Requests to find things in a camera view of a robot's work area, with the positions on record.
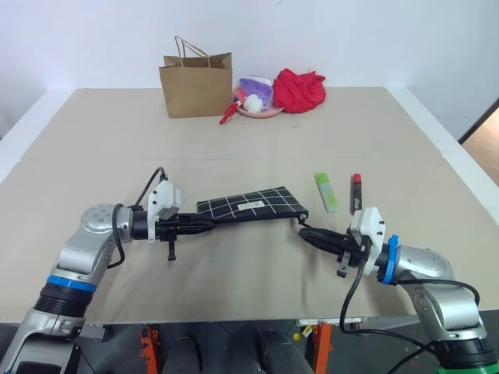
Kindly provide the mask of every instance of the paper bag handle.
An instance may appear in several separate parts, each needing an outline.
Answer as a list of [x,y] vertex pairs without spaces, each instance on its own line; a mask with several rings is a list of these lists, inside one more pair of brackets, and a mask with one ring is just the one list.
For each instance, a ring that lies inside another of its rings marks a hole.
[[183,49],[183,52],[184,52],[184,57],[183,58],[186,58],[186,47],[187,47],[192,52],[194,52],[196,55],[198,55],[200,57],[206,57],[207,60],[208,60],[208,68],[211,67],[210,56],[208,55],[208,53],[206,53],[202,49],[196,47],[195,45],[192,45],[191,43],[189,43],[188,41],[182,39],[181,37],[175,35],[175,43],[177,44],[177,51],[179,51],[179,57],[180,57],[180,65],[182,65],[182,67],[184,67],[184,61],[183,61],[183,58],[182,58],[182,54],[180,53],[179,41],[180,41],[180,43],[182,43],[182,49]]

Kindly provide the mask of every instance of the red cloth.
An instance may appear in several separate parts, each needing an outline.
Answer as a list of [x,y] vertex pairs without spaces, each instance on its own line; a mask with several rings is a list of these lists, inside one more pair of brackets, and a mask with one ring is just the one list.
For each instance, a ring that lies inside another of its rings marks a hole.
[[322,82],[325,76],[308,72],[301,76],[289,69],[282,70],[274,79],[274,106],[290,113],[303,113],[326,100]]

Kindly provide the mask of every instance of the green highlighter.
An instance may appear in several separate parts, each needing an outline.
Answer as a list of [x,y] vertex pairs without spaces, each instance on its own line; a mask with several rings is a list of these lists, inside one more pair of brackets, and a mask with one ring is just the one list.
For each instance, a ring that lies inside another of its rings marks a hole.
[[328,213],[338,212],[340,210],[338,206],[338,201],[334,197],[333,190],[331,189],[331,183],[326,173],[316,173],[313,175],[315,182],[317,183],[317,188],[319,189],[320,197],[322,197],[322,202],[324,203],[324,208]]

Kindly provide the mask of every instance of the brown paper bag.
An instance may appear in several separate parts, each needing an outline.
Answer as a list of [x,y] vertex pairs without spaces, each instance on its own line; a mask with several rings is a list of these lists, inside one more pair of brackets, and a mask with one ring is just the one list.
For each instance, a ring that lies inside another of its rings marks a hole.
[[[181,37],[175,42],[179,56],[165,56],[159,68],[168,117],[224,115],[232,102],[232,54],[209,56]],[[186,47],[198,57],[186,57]]]

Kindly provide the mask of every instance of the white wall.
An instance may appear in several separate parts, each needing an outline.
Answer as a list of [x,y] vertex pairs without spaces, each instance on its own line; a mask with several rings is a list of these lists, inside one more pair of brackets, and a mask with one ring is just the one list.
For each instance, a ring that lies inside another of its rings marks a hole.
[[232,51],[234,77],[409,86],[457,137],[499,92],[498,14],[497,0],[3,0],[0,113],[15,120],[45,87],[160,86],[179,34]]

